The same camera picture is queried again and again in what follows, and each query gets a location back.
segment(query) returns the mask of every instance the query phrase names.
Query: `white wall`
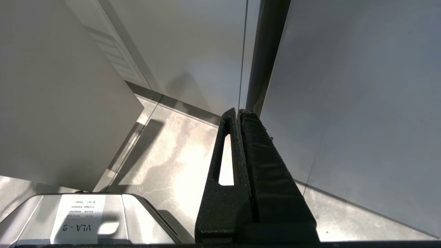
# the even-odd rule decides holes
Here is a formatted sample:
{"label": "white wall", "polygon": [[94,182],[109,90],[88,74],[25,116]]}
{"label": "white wall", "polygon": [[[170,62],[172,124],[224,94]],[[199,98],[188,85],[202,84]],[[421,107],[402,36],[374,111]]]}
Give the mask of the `white wall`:
{"label": "white wall", "polygon": [[98,0],[66,0],[66,3],[119,75],[150,89]]}
{"label": "white wall", "polygon": [[296,0],[262,122],[295,179],[441,236],[441,2]]}
{"label": "white wall", "polygon": [[100,2],[152,90],[218,115],[239,106],[246,0]]}

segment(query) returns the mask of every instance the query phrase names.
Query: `white cabinet door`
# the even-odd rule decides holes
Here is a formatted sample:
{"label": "white cabinet door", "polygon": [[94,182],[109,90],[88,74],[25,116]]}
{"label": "white cabinet door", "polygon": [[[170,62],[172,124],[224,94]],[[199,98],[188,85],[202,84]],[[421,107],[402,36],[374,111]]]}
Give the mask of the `white cabinet door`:
{"label": "white cabinet door", "polygon": [[141,110],[64,1],[0,1],[0,175],[92,190]]}

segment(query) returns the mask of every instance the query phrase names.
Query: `concrete floor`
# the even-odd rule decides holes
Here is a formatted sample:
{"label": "concrete floor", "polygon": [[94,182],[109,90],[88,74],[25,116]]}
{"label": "concrete floor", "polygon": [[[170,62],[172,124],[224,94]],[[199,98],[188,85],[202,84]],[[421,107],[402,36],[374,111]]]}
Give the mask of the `concrete floor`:
{"label": "concrete floor", "polygon": [[[140,89],[134,92],[145,109],[95,191],[143,196],[158,210],[170,213],[193,235],[216,139],[214,123],[219,117],[165,96]],[[232,184],[229,142],[224,150],[220,183]],[[307,186],[298,187],[317,220],[322,241],[435,240]],[[32,195],[74,191],[0,177],[0,220]]]}

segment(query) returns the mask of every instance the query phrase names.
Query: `gray cabinet panel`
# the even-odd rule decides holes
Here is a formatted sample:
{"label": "gray cabinet panel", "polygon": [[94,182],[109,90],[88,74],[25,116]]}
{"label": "gray cabinet panel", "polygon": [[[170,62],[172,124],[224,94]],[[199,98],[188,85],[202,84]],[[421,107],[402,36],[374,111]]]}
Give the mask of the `gray cabinet panel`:
{"label": "gray cabinet panel", "polygon": [[93,190],[141,104],[64,1],[1,1],[0,54],[0,174]]}
{"label": "gray cabinet panel", "polygon": [[436,236],[440,11],[439,1],[292,2],[262,111],[295,179]]}

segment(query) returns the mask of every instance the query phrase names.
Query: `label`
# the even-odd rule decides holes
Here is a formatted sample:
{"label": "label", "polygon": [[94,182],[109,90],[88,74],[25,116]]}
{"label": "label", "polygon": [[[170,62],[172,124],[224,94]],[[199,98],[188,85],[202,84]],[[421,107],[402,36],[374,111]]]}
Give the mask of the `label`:
{"label": "label", "polygon": [[97,244],[106,195],[62,195],[51,244]]}

